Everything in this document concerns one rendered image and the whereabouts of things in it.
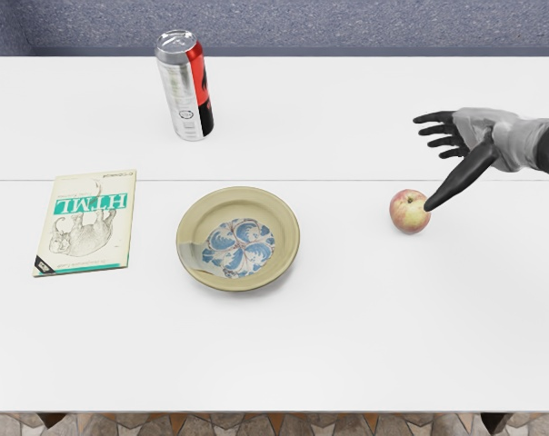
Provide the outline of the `red yellow apple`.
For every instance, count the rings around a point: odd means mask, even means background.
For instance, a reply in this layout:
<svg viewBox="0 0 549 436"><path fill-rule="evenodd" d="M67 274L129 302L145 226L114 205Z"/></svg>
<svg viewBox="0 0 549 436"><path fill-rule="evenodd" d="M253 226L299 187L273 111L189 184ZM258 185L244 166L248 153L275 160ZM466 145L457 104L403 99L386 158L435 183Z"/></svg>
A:
<svg viewBox="0 0 549 436"><path fill-rule="evenodd" d="M423 193L412 189L396 193L389 204L394 226L406 234L421 232L431 220L431 213L424 209L426 200Z"/></svg>

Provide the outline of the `silver and red drink can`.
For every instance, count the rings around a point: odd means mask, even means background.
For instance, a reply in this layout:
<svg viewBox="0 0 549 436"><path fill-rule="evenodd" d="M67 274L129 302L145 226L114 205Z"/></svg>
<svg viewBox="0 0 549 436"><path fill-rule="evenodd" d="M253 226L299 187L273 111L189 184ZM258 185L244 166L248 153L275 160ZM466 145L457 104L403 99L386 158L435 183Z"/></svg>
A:
<svg viewBox="0 0 549 436"><path fill-rule="evenodd" d="M203 47L187 30L161 34L155 56L175 132L186 141L206 138L214 129Z"/></svg>

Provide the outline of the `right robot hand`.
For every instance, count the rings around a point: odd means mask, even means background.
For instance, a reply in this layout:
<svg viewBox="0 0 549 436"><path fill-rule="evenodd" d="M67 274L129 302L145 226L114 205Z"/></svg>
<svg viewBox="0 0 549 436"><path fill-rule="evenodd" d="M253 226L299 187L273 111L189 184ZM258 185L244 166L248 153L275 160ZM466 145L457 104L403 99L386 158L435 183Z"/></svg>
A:
<svg viewBox="0 0 549 436"><path fill-rule="evenodd" d="M524 168L540 171L536 164L537 145L549 128L549 118L524 119L504 110L470 107L423 114L413 122L431 124L420 130L420 135L442 135L428 143L431 148L449 147L439 154L440 158L462 159L426 200L427 212L458 195L490 167L506 173Z"/></svg>

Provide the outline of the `beige plate with blue pattern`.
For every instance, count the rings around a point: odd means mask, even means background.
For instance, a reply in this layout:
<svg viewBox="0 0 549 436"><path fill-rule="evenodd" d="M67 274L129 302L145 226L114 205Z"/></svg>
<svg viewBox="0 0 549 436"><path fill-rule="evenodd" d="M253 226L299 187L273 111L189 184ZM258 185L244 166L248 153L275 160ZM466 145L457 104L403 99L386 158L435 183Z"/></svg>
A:
<svg viewBox="0 0 549 436"><path fill-rule="evenodd" d="M211 288L242 292L275 281L300 244L292 209L265 190L235 186L207 194L184 214L176 232L180 262Z"/></svg>

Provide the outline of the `white book with teal title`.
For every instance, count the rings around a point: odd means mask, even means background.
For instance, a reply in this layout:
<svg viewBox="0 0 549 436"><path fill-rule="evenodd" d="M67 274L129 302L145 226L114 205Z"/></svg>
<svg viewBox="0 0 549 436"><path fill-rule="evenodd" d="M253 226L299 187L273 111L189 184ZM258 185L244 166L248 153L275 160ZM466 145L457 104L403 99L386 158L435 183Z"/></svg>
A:
<svg viewBox="0 0 549 436"><path fill-rule="evenodd" d="M128 266L136 170L55 178L34 277Z"/></svg>

